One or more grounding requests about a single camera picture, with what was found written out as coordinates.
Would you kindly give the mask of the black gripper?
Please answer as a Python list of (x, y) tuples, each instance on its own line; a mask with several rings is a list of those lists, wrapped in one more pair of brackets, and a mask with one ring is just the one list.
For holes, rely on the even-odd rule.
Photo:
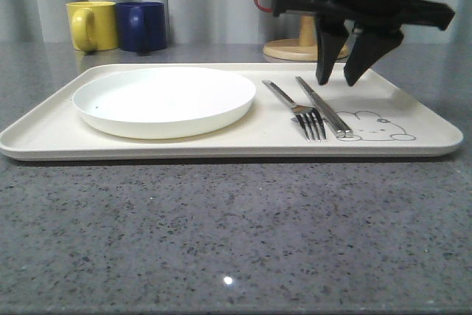
[(328, 82), (345, 45), (346, 20), (363, 29), (344, 66), (349, 86), (384, 55), (401, 45), (404, 24), (446, 30), (455, 12), (447, 5), (427, 0), (272, 0), (272, 13), (300, 13), (315, 17), (319, 85)]

